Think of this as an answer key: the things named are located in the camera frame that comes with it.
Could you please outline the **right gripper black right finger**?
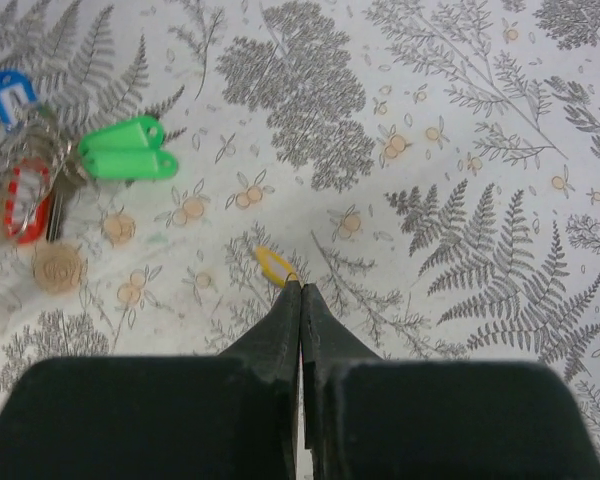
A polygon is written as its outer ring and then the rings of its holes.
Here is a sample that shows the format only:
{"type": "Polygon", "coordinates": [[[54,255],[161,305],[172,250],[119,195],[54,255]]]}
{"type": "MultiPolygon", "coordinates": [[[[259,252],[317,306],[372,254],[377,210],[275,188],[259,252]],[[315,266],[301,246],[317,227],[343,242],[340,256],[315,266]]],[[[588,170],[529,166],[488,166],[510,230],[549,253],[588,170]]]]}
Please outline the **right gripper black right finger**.
{"type": "Polygon", "coordinates": [[[301,346],[318,479],[600,479],[576,401],[548,367],[385,360],[311,284],[301,346]]]}

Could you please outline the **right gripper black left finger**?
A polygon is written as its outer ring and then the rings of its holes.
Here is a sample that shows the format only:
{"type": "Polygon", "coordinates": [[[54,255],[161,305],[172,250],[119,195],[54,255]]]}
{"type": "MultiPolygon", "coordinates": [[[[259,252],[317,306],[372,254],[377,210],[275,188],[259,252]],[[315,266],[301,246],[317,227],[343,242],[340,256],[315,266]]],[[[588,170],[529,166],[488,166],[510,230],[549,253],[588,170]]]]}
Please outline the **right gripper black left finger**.
{"type": "Polygon", "coordinates": [[[215,356],[57,357],[0,413],[0,479],[292,479],[300,285],[215,356]]]}

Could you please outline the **yellow key tag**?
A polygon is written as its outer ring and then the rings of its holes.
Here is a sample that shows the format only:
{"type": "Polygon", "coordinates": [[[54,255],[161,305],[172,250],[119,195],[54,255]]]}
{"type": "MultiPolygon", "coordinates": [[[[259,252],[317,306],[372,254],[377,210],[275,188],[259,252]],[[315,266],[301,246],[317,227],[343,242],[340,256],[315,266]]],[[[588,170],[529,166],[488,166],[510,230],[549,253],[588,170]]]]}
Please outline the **yellow key tag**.
{"type": "Polygon", "coordinates": [[[254,255],[263,276],[273,285],[283,288],[288,281],[299,280],[294,267],[272,250],[264,246],[257,246],[254,255]]]}

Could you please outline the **red key tag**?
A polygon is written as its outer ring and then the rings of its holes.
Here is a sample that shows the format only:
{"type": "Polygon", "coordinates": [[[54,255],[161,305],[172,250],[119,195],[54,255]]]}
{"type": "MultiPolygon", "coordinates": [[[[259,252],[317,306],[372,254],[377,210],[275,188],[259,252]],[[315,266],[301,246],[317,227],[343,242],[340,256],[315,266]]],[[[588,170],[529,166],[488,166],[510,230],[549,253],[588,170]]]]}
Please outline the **red key tag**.
{"type": "Polygon", "coordinates": [[[50,169],[41,158],[22,160],[11,171],[4,202],[8,239],[30,244],[45,232],[50,210],[50,169]]]}

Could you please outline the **green key tag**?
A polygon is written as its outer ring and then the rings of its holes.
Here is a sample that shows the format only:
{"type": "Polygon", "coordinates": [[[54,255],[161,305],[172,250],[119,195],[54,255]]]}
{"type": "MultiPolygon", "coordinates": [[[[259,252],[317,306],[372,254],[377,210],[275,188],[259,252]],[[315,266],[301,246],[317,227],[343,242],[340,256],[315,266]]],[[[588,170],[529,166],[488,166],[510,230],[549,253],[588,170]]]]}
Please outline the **green key tag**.
{"type": "Polygon", "coordinates": [[[82,165],[103,180],[162,180],[179,170],[177,159],[160,149],[90,150],[82,155],[82,165]]]}
{"type": "Polygon", "coordinates": [[[78,144],[80,153],[99,150],[155,149],[162,145],[165,130],[154,117],[141,115],[91,131],[78,144]]]}

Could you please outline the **patterned bracelet keyring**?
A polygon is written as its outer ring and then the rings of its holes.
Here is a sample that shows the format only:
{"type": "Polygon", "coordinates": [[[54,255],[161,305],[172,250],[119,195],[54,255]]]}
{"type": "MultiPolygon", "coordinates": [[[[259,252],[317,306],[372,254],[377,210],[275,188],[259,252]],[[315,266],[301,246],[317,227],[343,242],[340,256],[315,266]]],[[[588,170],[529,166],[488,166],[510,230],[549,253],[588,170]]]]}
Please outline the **patterned bracelet keyring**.
{"type": "Polygon", "coordinates": [[[41,158],[50,169],[50,210],[51,190],[59,172],[78,174],[85,180],[83,187],[89,185],[92,179],[82,165],[77,140],[61,128],[54,112],[42,105],[34,105],[19,110],[17,118],[18,123],[6,134],[0,135],[0,243],[14,249],[25,249],[30,254],[33,280],[41,290],[57,295],[77,288],[86,263],[76,247],[62,242],[60,238],[49,244],[45,239],[47,227],[41,237],[30,244],[17,244],[7,238],[3,220],[8,179],[13,168],[22,160],[41,158]]]}

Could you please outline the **blue key tag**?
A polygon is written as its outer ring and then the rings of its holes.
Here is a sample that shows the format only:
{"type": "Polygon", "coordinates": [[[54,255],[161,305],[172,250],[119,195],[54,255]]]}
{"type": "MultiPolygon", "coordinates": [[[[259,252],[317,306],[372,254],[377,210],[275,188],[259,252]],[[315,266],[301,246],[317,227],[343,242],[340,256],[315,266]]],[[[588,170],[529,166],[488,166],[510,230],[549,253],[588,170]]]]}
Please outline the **blue key tag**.
{"type": "Polygon", "coordinates": [[[0,71],[0,121],[6,131],[17,123],[17,112],[34,105],[37,96],[29,78],[17,70],[0,71]]]}

